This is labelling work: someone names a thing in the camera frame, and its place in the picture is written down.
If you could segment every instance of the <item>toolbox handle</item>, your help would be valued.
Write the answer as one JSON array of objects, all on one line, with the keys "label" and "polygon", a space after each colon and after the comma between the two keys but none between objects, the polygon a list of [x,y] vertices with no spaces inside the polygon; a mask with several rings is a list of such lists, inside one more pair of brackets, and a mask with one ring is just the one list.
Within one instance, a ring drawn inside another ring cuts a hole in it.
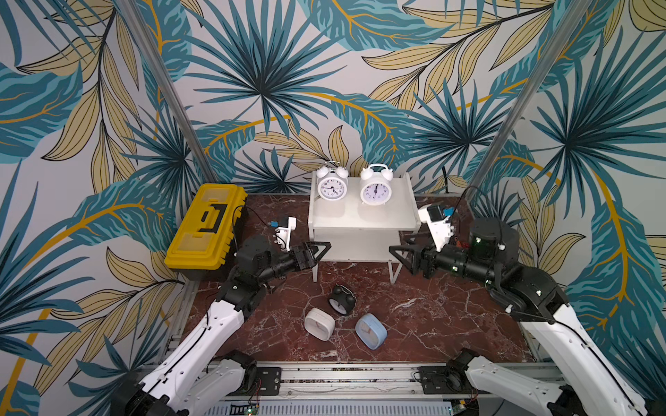
[{"label": "toolbox handle", "polygon": [[215,224],[212,226],[212,228],[201,228],[199,229],[199,232],[217,233],[218,230],[220,229],[220,224],[222,223],[222,219],[224,218],[224,212],[226,211],[226,204],[211,204],[210,206],[219,211],[217,214],[217,218],[215,218]]}]

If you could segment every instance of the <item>red marble surface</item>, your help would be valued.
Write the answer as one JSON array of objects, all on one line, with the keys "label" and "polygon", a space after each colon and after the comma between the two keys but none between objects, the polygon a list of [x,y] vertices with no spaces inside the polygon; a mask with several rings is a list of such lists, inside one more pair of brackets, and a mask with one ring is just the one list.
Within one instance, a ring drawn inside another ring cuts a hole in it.
[{"label": "red marble surface", "polygon": [[[456,200],[450,198],[445,203],[454,205]],[[427,202],[433,199],[417,200],[418,206]],[[247,205],[266,221],[281,214],[295,216],[298,224],[292,241],[307,239],[307,196],[250,195]],[[459,210],[462,237],[469,232],[471,216],[464,202]],[[244,235],[255,233],[271,235],[250,213]],[[426,280],[402,270],[398,281],[391,284],[387,265],[373,263],[324,262],[319,273],[316,283],[311,271],[288,275],[219,354],[238,349],[261,361],[439,362],[467,347],[492,361],[532,361],[516,322],[476,283],[444,273]],[[349,316],[337,314],[328,304],[335,283],[344,284],[356,294],[356,307]],[[215,299],[217,286],[216,282],[201,282],[185,334],[205,315]],[[305,331],[303,321],[312,308],[336,318],[336,329],[329,341],[320,341]],[[374,351],[354,331],[356,322],[366,313],[374,314],[388,331],[384,344]]]}]

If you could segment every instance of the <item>tropical leaf wallpaper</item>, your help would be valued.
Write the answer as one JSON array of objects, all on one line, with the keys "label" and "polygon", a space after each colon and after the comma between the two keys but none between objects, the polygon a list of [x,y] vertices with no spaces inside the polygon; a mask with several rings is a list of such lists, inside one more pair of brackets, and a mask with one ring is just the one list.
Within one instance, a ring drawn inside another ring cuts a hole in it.
[{"label": "tropical leaf wallpaper", "polygon": [[[141,3],[178,79],[185,9]],[[185,280],[165,252],[199,175],[112,1],[0,18],[0,415],[107,414],[167,342]]]},{"label": "tropical leaf wallpaper", "polygon": [[[137,5],[220,182],[307,192],[326,160],[383,162],[437,193],[470,182],[574,1]],[[663,10],[592,3],[472,204],[646,397],[666,394]],[[111,0],[0,21],[0,416],[104,415],[166,342],[200,169]]]},{"label": "tropical leaf wallpaper", "polygon": [[666,8],[601,3],[528,105],[473,209],[517,226],[520,260],[566,287],[608,359],[656,399],[666,395]]}]

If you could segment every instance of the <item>yellow toolbox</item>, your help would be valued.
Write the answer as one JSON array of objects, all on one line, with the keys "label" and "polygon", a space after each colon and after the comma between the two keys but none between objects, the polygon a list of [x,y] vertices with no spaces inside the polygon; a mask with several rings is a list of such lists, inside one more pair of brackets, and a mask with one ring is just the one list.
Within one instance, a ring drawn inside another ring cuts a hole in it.
[{"label": "yellow toolbox", "polygon": [[166,265],[191,280],[226,279],[236,252],[234,230],[240,242],[247,217],[247,196],[236,185],[202,185],[166,251]]}]

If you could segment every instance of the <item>twin bell alarm clock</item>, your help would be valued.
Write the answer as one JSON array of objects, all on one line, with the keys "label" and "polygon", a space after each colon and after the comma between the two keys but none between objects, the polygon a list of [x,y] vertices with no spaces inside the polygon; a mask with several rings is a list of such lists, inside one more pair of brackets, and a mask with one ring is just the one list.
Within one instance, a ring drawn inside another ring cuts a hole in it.
[{"label": "twin bell alarm clock", "polygon": [[[383,168],[379,172],[374,167]],[[373,163],[361,170],[361,201],[368,205],[382,205],[391,199],[393,169],[382,163]]]},{"label": "twin bell alarm clock", "polygon": [[325,200],[337,201],[347,195],[349,172],[344,166],[317,169],[317,192]]}]

